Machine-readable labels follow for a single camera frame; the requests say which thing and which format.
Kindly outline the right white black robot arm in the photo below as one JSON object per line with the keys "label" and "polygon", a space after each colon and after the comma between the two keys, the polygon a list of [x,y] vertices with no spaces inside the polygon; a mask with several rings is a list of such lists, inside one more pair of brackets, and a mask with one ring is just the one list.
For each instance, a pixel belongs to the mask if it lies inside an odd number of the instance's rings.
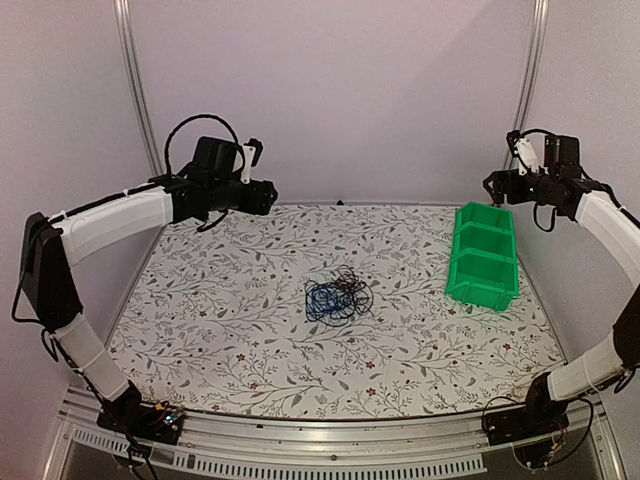
{"label": "right white black robot arm", "polygon": [[[492,172],[483,187],[497,205],[549,206],[553,218],[566,217],[590,232],[639,285],[639,221],[616,198],[612,187],[589,176],[580,162],[578,138],[542,130],[538,157],[530,131],[506,135],[514,169]],[[537,436],[567,405],[589,392],[625,388],[639,367],[639,296],[633,294],[611,332],[570,363],[536,377],[527,392],[517,427]]]}

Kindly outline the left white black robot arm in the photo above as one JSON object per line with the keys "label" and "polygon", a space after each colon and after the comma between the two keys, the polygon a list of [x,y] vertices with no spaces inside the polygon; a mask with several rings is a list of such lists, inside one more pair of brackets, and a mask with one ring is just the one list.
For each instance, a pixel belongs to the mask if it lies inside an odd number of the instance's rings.
{"label": "left white black robot arm", "polygon": [[34,311],[29,323],[44,332],[52,356],[62,354],[86,382],[111,419],[128,434],[148,426],[141,393],[107,352],[84,314],[72,269],[85,258],[147,230],[198,220],[204,233],[238,211],[266,215],[278,197],[272,182],[251,176],[263,152],[260,140],[240,143],[202,136],[193,159],[179,171],[129,190],[47,217],[40,212],[25,223],[19,279],[14,299]]}

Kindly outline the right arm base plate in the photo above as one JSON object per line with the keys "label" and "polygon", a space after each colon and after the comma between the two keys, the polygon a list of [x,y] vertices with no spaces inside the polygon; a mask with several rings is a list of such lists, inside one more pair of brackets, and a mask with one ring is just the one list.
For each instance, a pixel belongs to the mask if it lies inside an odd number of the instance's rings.
{"label": "right arm base plate", "polygon": [[[514,408],[489,412],[489,406],[497,400],[506,400]],[[491,446],[527,440],[514,446],[516,461],[529,471],[547,469],[563,461],[559,456],[566,444],[569,420],[567,402],[552,402],[541,411],[531,410],[506,396],[490,399],[481,413],[481,427]]]}

